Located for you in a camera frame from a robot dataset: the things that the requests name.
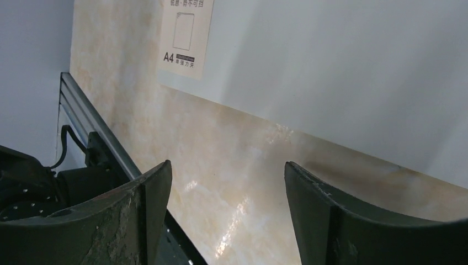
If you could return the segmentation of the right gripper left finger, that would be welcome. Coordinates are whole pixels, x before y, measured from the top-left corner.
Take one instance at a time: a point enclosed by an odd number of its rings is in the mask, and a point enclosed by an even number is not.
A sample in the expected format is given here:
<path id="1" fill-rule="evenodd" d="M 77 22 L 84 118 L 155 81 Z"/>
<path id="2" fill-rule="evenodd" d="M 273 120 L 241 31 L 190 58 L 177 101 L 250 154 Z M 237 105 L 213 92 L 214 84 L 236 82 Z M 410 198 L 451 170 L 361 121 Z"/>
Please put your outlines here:
<path id="1" fill-rule="evenodd" d="M 172 185 L 164 161 L 49 216 L 1 223 L 2 264 L 156 264 Z"/>

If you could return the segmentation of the grey black file folder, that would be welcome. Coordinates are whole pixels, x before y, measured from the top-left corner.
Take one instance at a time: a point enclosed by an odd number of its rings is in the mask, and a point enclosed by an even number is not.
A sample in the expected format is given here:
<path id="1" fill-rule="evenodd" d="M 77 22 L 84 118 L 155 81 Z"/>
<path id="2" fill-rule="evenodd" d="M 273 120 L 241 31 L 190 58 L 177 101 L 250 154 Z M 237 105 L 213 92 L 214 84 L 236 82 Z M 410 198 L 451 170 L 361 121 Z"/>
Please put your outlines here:
<path id="1" fill-rule="evenodd" d="M 163 1 L 161 84 L 467 186 L 466 1 Z"/>

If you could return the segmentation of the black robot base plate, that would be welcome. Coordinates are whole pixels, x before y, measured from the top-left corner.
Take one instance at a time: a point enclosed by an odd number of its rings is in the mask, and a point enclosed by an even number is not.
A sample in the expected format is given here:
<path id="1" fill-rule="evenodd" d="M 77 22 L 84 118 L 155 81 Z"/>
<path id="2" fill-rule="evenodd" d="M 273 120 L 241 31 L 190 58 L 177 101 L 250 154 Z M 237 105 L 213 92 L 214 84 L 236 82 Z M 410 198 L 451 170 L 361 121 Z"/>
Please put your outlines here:
<path id="1" fill-rule="evenodd" d="M 85 154 L 84 167 L 58 171 L 57 165 L 44 166 L 33 156 L 1 147 L 1 223 L 46 217 L 135 179 L 127 178 L 97 132 L 89 134 L 86 145 L 79 141 L 70 126 L 63 126 L 61 132 L 64 149 L 67 138 L 71 137 Z M 156 264 L 205 264 L 205 259 L 168 210 Z"/>

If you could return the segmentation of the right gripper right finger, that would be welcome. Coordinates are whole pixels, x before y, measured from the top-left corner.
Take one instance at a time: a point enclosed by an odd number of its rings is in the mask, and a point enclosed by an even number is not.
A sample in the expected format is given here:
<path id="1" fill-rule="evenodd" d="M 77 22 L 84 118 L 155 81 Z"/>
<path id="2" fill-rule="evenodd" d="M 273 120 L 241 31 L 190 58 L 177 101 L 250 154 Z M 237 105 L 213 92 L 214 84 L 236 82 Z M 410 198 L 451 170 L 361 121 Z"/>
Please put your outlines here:
<path id="1" fill-rule="evenodd" d="M 295 162 L 284 167 L 302 264 L 466 264 L 467 220 L 440 222 L 367 203 Z"/>

